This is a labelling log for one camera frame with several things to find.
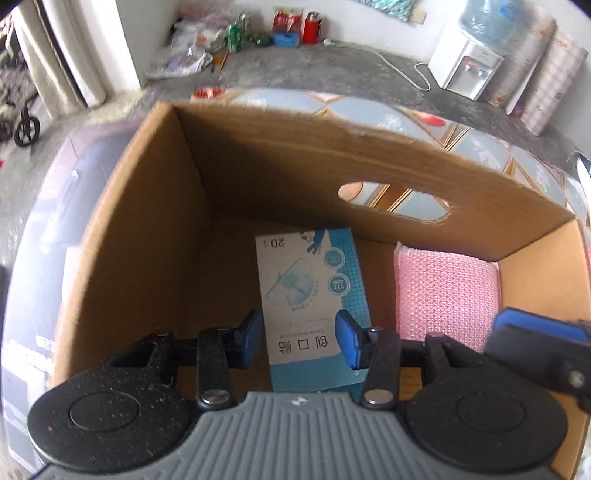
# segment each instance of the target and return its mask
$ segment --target stroller wheel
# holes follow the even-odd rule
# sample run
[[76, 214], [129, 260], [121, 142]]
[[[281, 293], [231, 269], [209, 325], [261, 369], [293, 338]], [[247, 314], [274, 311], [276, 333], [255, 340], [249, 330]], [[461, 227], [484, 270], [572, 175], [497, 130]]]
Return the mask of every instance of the stroller wheel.
[[14, 142], [19, 147], [30, 147], [39, 140], [41, 134], [41, 124], [36, 116], [30, 116], [28, 125], [19, 122], [17, 130], [14, 132]]

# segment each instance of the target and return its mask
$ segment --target red thermos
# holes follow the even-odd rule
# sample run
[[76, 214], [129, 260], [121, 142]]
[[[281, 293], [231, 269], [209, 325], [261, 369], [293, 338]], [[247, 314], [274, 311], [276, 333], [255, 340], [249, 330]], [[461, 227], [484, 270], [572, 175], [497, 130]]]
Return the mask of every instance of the red thermos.
[[310, 12], [304, 22], [304, 31], [301, 35], [302, 43], [318, 43], [321, 25], [322, 19], [320, 18], [320, 14], [318, 12]]

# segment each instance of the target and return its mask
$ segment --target metal screw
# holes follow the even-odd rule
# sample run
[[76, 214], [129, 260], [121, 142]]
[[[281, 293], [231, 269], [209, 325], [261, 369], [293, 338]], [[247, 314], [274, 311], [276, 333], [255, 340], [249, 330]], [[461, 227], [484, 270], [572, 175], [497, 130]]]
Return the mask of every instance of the metal screw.
[[363, 396], [372, 405], [384, 405], [394, 399], [394, 394], [390, 390], [384, 390], [383, 388], [368, 390]]
[[574, 388], [581, 388], [585, 385], [585, 376], [578, 370], [571, 370], [569, 372], [569, 383]]
[[230, 400], [230, 392], [214, 388], [206, 390], [201, 399], [208, 405], [220, 405]]
[[296, 407], [303, 407], [308, 403], [308, 399], [305, 397], [296, 397], [291, 399], [291, 403]]

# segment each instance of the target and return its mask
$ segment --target black round pad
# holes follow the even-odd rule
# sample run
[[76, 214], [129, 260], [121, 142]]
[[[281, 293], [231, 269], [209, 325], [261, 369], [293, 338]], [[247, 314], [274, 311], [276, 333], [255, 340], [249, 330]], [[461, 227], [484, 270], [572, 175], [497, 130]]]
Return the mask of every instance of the black round pad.
[[139, 414], [139, 403], [123, 392], [100, 392], [76, 400], [70, 418], [83, 430], [106, 433], [129, 425]]
[[458, 468], [532, 468], [562, 444], [567, 418], [550, 394], [503, 369], [458, 368], [419, 391], [407, 424], [425, 450]]
[[115, 473], [167, 453], [185, 433], [187, 401], [142, 368], [99, 367], [43, 395], [28, 415], [37, 452], [84, 473]]

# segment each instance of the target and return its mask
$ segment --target pink bubble wrap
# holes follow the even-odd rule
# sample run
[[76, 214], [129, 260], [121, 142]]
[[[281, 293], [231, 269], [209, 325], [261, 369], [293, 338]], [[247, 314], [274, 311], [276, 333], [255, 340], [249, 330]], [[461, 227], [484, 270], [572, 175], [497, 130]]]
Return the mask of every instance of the pink bubble wrap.
[[424, 340], [428, 332], [443, 332], [484, 350], [499, 311], [495, 264], [398, 244], [394, 270], [397, 329], [403, 339]]

